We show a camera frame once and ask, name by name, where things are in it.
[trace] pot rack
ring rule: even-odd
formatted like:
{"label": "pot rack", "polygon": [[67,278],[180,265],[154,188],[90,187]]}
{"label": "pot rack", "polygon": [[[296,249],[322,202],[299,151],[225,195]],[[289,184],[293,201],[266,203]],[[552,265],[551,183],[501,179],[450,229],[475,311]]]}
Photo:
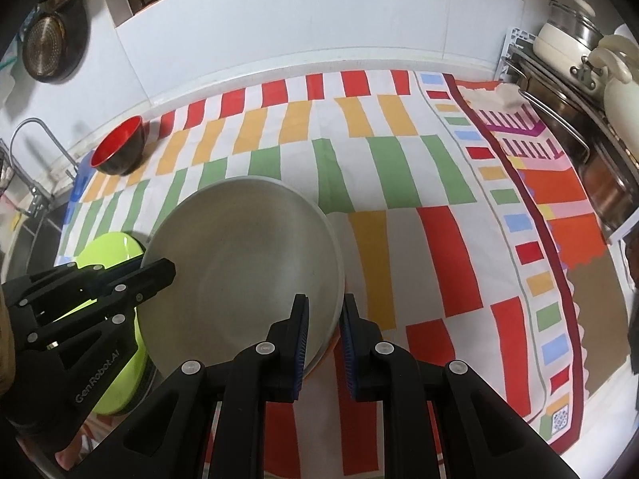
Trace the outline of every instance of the pot rack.
{"label": "pot rack", "polygon": [[[523,47],[516,46],[514,44],[509,45],[507,56],[513,62],[517,61],[517,58],[521,58],[528,62],[534,69],[541,73],[546,79],[554,84],[557,89],[568,97],[575,105],[595,123],[595,125],[601,130],[603,135],[609,141],[609,144],[615,149],[615,152],[624,163],[624,167],[627,169],[627,173],[632,176],[633,183],[639,186],[639,161],[625,145],[624,141],[615,132],[612,125],[608,122],[606,115],[602,110],[595,107],[593,102],[588,97],[585,97],[578,89],[572,86],[570,83],[564,81],[563,78],[556,75],[551,69],[548,68],[545,63],[539,60],[537,56],[532,52],[532,46]],[[639,208],[628,217],[628,219],[614,232],[608,236],[608,242],[610,244],[623,240],[627,234],[639,223]]]}

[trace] black bowl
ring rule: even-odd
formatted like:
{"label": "black bowl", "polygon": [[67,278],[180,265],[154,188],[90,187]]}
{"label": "black bowl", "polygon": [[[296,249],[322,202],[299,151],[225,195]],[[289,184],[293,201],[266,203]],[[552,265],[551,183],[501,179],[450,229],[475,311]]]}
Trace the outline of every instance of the black bowl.
{"label": "black bowl", "polygon": [[142,117],[131,117],[102,139],[91,156],[91,167],[108,175],[129,174],[140,165],[145,142]]}

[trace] colorful tablecloth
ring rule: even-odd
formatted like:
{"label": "colorful tablecloth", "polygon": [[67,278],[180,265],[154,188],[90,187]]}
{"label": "colorful tablecloth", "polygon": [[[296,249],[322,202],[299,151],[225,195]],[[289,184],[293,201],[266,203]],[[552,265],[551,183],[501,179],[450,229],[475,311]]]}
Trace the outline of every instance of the colorful tablecloth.
{"label": "colorful tablecloth", "polygon": [[[578,439],[585,396],[564,270],[604,246],[585,195],[575,197],[568,158],[534,112],[515,107],[503,131],[501,117],[480,120],[469,107],[475,96],[497,109],[496,90],[439,73],[362,70],[271,81],[166,113],[147,125],[135,173],[94,175],[59,260],[110,230],[146,242],[216,180],[281,179],[328,215],[347,290],[387,340],[432,363],[467,361],[562,452]],[[560,173],[574,195],[535,170]],[[585,217],[587,249],[560,241],[558,251],[552,221],[567,216]],[[340,344],[298,402],[268,405],[265,439],[265,469],[277,477],[383,474],[381,405],[349,398]]]}

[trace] white pot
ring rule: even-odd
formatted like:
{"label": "white pot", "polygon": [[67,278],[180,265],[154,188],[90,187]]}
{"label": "white pot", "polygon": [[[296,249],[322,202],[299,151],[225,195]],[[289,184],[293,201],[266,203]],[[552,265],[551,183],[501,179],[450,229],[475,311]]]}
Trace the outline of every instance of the white pot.
{"label": "white pot", "polygon": [[592,73],[595,88],[587,88],[582,85],[571,73],[571,68],[580,68],[583,65],[582,57],[588,57],[588,47],[568,36],[563,30],[546,23],[532,44],[532,51],[539,59],[554,69],[565,80],[579,86],[579,89],[597,100],[603,98],[605,78],[600,78]]}
{"label": "white pot", "polygon": [[532,44],[533,52],[555,70],[565,81],[596,100],[602,100],[607,73],[591,73],[594,86],[582,83],[578,71],[583,67],[602,34],[590,21],[595,16],[592,7],[583,0],[573,0],[579,10],[550,0],[550,17]]}
{"label": "white pot", "polygon": [[[624,54],[622,60],[618,54]],[[622,36],[605,36],[589,61],[608,67],[604,92],[606,116],[627,148],[639,159],[639,47]]]}

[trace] sink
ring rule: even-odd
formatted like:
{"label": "sink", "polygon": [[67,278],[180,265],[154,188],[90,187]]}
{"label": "sink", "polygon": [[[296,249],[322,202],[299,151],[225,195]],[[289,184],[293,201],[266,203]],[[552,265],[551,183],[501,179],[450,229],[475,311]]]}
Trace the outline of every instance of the sink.
{"label": "sink", "polygon": [[54,266],[69,196],[70,192],[59,196],[48,210],[22,222],[9,255],[7,281]]}

